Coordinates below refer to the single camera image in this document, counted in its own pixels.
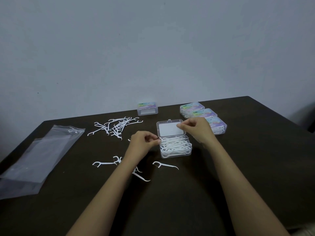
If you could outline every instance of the plastic box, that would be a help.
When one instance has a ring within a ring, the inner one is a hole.
[[[177,119],[177,120],[171,120],[168,119],[167,121],[161,121],[157,122],[157,129],[158,129],[158,136],[160,138],[173,138],[176,136],[182,136],[187,139],[187,142],[190,143],[188,137],[186,136],[186,132],[184,130],[179,129],[176,124],[183,122],[182,119]],[[179,157],[179,156],[189,156],[191,155],[191,150],[192,147],[190,147],[189,153],[186,154],[176,154],[176,155],[171,155],[167,157],[165,154],[162,153],[161,147],[160,147],[160,152],[161,152],[161,157],[162,158],[172,158],[172,157]]]
[[[227,125],[218,117],[207,118],[208,123],[215,135],[223,134],[226,131]]]
[[[139,103],[137,111],[139,116],[158,113],[157,105],[155,102]]]
[[[201,110],[189,113],[190,118],[203,117],[207,119],[207,118],[212,118],[212,117],[217,117],[217,116],[218,115],[209,108],[205,108],[205,109],[201,109]]]
[[[189,118],[189,113],[197,111],[197,110],[201,110],[201,109],[204,109],[204,106],[198,102],[184,104],[179,107],[179,111],[183,115],[184,118]]]

